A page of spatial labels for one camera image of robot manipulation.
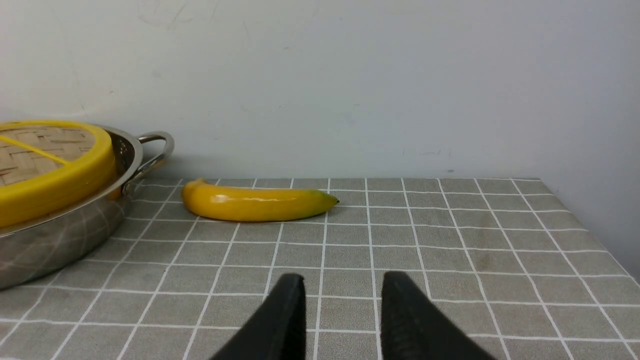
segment wall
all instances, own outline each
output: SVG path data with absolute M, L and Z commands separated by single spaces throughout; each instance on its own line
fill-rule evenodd
M 165 176 L 542 178 L 640 275 L 640 3 L 5 0 L 0 120 L 175 136 Z

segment grid pattern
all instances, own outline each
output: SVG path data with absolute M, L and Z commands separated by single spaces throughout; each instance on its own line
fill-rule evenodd
M 297 272 L 308 358 L 380 359 L 388 270 L 498 359 L 640 356 L 640 286 L 537 179 L 215 182 L 318 188 L 340 204 L 233 224 L 187 212 L 182 181 L 145 181 L 103 246 L 0 293 L 0 358 L 207 359 Z

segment bamboo steamer lid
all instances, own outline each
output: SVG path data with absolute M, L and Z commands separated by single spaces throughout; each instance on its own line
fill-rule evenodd
M 116 176 L 109 134 L 58 120 L 0 123 L 0 227 L 93 195 Z

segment yellow banana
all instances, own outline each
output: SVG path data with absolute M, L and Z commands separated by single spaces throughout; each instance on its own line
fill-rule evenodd
M 339 201 L 315 189 L 242 189 L 190 181 L 182 202 L 201 217 L 240 222 L 288 221 L 324 213 Z

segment metal handle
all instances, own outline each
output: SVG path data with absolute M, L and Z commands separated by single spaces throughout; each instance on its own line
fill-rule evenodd
M 167 157 L 169 157 L 169 155 L 171 155 L 171 153 L 173 152 L 175 142 L 173 141 L 173 137 L 169 133 L 165 133 L 164 131 L 152 131 L 150 133 L 142 134 L 138 137 L 138 141 L 140 141 L 140 143 L 147 143 L 155 140 L 164 140 L 164 148 L 158 155 L 154 156 L 146 163 L 140 165 L 138 169 L 136 169 L 133 175 L 122 186 L 123 195 L 129 193 L 129 187 L 133 182 L 144 177 L 151 170 L 160 167 L 166 161 Z

